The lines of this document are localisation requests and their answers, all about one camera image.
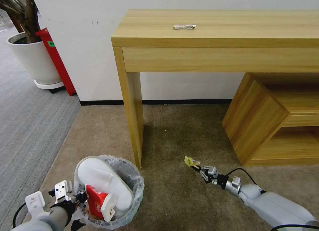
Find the black baseboard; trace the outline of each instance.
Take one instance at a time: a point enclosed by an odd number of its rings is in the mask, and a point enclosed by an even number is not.
[[[144,105],[179,105],[179,104],[230,104],[232,99],[194,99],[194,100],[143,100]],[[122,100],[81,101],[86,105],[123,105]]]

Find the white wall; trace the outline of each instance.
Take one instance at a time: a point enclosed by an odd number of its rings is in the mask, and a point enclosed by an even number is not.
[[[110,37],[128,9],[318,9],[318,0],[35,0],[80,100],[120,100]],[[143,99],[232,98],[240,73],[143,73]]]

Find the black cable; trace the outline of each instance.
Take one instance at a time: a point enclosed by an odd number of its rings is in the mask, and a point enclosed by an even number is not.
[[[297,228],[311,228],[311,229],[316,229],[319,230],[318,226],[313,226],[313,225],[305,225],[305,224],[284,224],[284,225],[279,225],[277,227],[274,227],[271,229],[271,231],[276,231],[280,228],[290,228],[290,227],[297,227]]]
[[[26,203],[22,204],[22,205],[20,206],[20,208],[18,208],[18,210],[17,210],[16,213],[14,214],[13,220],[12,220],[12,226],[13,226],[13,228],[16,227],[16,219],[17,219],[17,216],[18,216],[20,210],[21,210],[25,205],[26,205]]]
[[[234,170],[228,172],[226,175],[230,175],[232,172],[234,172],[234,171],[236,171],[236,170],[242,170],[242,171],[244,171],[244,172],[249,176],[249,178],[252,180],[252,182],[253,182],[255,185],[257,185],[256,182],[254,181],[254,179],[250,176],[250,174],[248,174],[248,172],[247,172],[246,170],[244,170],[243,168],[236,168],[236,169],[234,169]]]

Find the table drawer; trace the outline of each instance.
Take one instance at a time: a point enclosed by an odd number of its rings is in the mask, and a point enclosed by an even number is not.
[[[319,126],[319,114],[315,115],[292,115],[283,124],[286,127],[292,126]]]
[[[126,72],[319,72],[318,48],[123,47]]]

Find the plastic bag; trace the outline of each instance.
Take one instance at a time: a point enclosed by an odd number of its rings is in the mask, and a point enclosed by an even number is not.
[[[110,222],[106,222],[100,219],[94,219],[91,215],[88,215],[87,209],[84,205],[80,205],[78,209],[83,214],[85,223],[87,225],[91,224],[97,228],[114,230],[131,222],[133,217],[135,216],[137,209],[139,208],[141,201],[143,199],[144,179],[141,176],[139,170],[136,168],[136,166],[128,160],[107,155],[100,155],[97,157],[108,163],[112,167],[112,169],[119,175],[119,177],[121,177],[121,179],[133,191],[134,199],[132,206],[124,216],[117,218],[113,221],[111,220]],[[77,194],[84,188],[85,187],[81,185],[79,181],[76,180],[76,178],[74,178],[75,194]]]

